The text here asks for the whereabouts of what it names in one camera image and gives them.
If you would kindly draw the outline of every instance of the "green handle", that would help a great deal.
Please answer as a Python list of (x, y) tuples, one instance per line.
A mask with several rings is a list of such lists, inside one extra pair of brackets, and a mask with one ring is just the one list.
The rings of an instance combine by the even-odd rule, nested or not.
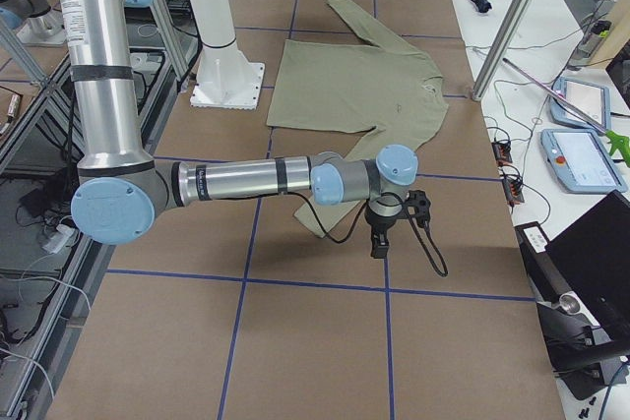
[(617, 135), (612, 130), (606, 132), (606, 136), (610, 140), (610, 155), (616, 151), (621, 153), (626, 166), (630, 167), (630, 138), (623, 135)]

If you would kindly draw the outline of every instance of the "white desk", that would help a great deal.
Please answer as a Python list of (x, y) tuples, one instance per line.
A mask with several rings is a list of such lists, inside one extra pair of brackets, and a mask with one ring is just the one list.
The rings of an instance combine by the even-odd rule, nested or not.
[[(487, 14), (480, 14), (474, 8), (470, 0), (453, 0), (457, 13), (462, 38), (466, 46), (490, 46), (512, 0), (489, 0), (492, 10)], [(563, 0), (534, 0), (515, 35), (511, 48), (545, 45), (550, 41), (562, 38), (579, 29), (571, 12)], [(582, 33), (576, 31), (567, 39), (555, 42), (544, 48), (526, 50), (510, 49), (506, 56), (522, 69), (531, 73), (537, 79), (546, 82), (551, 81), (564, 66), (571, 55), (573, 48), (582, 38)], [(484, 57), (467, 48), (472, 74), (476, 77)], [(628, 113), (628, 107), (618, 93), (610, 77), (604, 69), (583, 69), (577, 73), (567, 71), (566, 77), (576, 77), (583, 81), (597, 83), (610, 88), (612, 111)], [(494, 76), (496, 80), (507, 80), (517, 83), (525, 83), (527, 79), (508, 66), (501, 66)], [(544, 152), (540, 145), (540, 130), (545, 128), (563, 128), (551, 122), (548, 107), (541, 109), (545, 101), (545, 93), (536, 85), (513, 86), (510, 84), (498, 84), (499, 91), (506, 105), (510, 117), (526, 124), (530, 128), (535, 125), (534, 136), (530, 149), (526, 153), (527, 144), (524, 142), (512, 143), (512, 157), (514, 166), (523, 171), (525, 168), (525, 183), (544, 194), (551, 203), (551, 215), (543, 225), (549, 238), (554, 238), (579, 216), (590, 209), (603, 198), (603, 195), (576, 195), (566, 192), (556, 180), (553, 172), (546, 163)], [(502, 105), (493, 86), (490, 86), (481, 101), (483, 113), (493, 117), (498, 126), (506, 130), (512, 139), (528, 138), (529, 132), (510, 121), (504, 114)], [(488, 126), (494, 126), (494, 122), (487, 120)], [(630, 135), (630, 120), (612, 119), (612, 129), (622, 135)], [(490, 137), (494, 137), (495, 131), (489, 131)], [(501, 132), (497, 132), (497, 138), (504, 138)], [(619, 164), (626, 182), (630, 183), (630, 169), (624, 164)], [(515, 206), (512, 220), (515, 225), (537, 220), (542, 221), (547, 214), (546, 203), (529, 189), (524, 190), (525, 203)], [(576, 400), (567, 390), (564, 383), (558, 381), (562, 403), (567, 419), (574, 420), (580, 411), (589, 407), (586, 401)], [(604, 391), (598, 393), (597, 403), (590, 406), (589, 418), (598, 418)], [(630, 412), (630, 386), (616, 386), (610, 395), (606, 408), (606, 420), (626, 420)]]

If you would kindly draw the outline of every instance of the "white and blue device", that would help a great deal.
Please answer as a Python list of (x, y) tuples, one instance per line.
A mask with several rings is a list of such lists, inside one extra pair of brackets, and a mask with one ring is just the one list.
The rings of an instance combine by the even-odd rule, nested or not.
[[(604, 129), (610, 128), (610, 92), (607, 87), (576, 79), (559, 78), (553, 85), (553, 90), (602, 125)], [(549, 105), (555, 123), (574, 128), (592, 128), (552, 97), (549, 98)]]
[(595, 130), (542, 130), (540, 141), (553, 172), (569, 192), (628, 190)]

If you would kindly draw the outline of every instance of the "sticker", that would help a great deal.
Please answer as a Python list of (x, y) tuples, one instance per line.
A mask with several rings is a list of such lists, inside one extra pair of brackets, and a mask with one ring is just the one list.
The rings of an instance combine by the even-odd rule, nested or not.
[(526, 228), (523, 230), (523, 233), (528, 240), (530, 240), (530, 244), (534, 248), (534, 251), (537, 253), (544, 253), (544, 247), (547, 246), (547, 240), (537, 226)]
[(66, 27), (68, 46), (89, 44), (86, 11), (83, 8), (83, 1), (68, 0), (62, 2), (61, 10), (63, 12), (63, 23)]

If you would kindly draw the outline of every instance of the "green cloth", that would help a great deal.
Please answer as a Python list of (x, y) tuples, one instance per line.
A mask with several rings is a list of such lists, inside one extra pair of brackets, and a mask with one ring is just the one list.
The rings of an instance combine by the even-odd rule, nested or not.
[[(287, 40), (267, 124), (367, 132), (346, 156), (348, 160), (372, 159), (390, 144), (417, 150), (435, 136), (446, 115), (442, 74), (428, 54), (351, 0), (328, 4), (368, 45)], [(354, 206), (316, 206), (316, 211), (330, 229)], [(295, 216), (323, 236), (307, 206)]]

